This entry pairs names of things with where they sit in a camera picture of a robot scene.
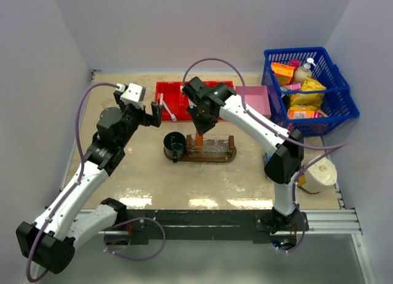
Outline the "white toothbrush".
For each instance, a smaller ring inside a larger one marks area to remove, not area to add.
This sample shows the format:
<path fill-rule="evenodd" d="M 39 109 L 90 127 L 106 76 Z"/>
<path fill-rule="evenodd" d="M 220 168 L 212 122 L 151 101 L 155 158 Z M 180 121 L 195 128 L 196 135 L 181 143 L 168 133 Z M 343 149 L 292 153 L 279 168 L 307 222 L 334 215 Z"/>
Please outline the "white toothbrush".
<path fill-rule="evenodd" d="M 158 94 L 158 103 L 160 105 L 160 117 L 162 117 L 163 111 L 165 109 L 164 101 L 163 101 L 163 94 L 162 93 Z"/>

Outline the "orange toothpaste tube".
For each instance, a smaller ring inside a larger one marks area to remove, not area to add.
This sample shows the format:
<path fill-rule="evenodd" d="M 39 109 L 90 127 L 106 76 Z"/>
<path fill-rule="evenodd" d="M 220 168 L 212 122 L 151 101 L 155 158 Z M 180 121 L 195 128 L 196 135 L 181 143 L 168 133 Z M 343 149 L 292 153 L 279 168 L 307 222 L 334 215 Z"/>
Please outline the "orange toothpaste tube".
<path fill-rule="evenodd" d="M 203 147 L 203 134 L 196 132 L 195 134 L 195 147 L 198 150 L 202 150 Z"/>

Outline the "clear acrylic toothbrush holder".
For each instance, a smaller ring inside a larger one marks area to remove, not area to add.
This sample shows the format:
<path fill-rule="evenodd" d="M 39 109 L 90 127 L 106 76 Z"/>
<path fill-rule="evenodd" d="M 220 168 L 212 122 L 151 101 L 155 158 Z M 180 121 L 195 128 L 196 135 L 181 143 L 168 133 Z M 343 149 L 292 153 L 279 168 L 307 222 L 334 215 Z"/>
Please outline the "clear acrylic toothbrush holder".
<path fill-rule="evenodd" d="M 187 135 L 186 141 L 186 155 L 189 157 L 215 157 L 229 160 L 236 156 L 233 135 L 205 135 L 201 146 L 197 146 L 195 135 Z"/>

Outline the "dark green mug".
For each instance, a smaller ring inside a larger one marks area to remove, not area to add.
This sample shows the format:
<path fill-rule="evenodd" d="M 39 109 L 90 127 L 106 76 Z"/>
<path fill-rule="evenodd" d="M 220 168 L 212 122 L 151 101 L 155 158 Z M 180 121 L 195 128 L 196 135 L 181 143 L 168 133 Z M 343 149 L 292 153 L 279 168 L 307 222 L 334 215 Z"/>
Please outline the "dark green mug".
<path fill-rule="evenodd" d="M 185 154 L 186 137 L 180 132 L 170 132 L 163 139 L 165 156 L 176 163 Z"/>

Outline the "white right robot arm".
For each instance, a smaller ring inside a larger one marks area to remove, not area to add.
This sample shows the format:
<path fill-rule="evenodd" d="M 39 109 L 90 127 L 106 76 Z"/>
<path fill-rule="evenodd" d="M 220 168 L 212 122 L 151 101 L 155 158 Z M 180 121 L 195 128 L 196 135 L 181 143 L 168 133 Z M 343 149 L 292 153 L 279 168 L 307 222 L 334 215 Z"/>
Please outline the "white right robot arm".
<path fill-rule="evenodd" d="M 186 111 L 198 134 L 210 131 L 218 118 L 222 118 L 266 150 L 270 159 L 264 171 L 274 182 L 272 218 L 268 222 L 282 231 L 293 226 L 298 206 L 294 182 L 304 158 L 302 133 L 298 130 L 291 133 L 244 105 L 242 97 L 222 82 L 210 88 L 199 77 L 194 77 L 182 84 L 181 92 L 190 102 Z"/>

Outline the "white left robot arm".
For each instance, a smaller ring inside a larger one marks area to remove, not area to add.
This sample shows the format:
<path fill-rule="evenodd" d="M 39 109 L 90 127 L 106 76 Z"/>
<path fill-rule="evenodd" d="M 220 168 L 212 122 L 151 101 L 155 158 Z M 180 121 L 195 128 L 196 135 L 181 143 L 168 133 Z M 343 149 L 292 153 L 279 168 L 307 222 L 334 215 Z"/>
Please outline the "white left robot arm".
<path fill-rule="evenodd" d="M 22 222 L 17 230 L 21 253 L 28 264 L 36 263 L 54 274 L 62 272 L 75 252 L 99 231 L 126 226 L 126 206 L 108 198 L 90 214 L 77 219 L 90 196 L 111 176 L 125 156 L 124 148 L 140 125 L 159 127 L 164 107 L 151 104 L 146 113 L 136 92 L 114 92 L 116 107 L 104 109 L 91 145 L 73 178 L 33 223 Z"/>

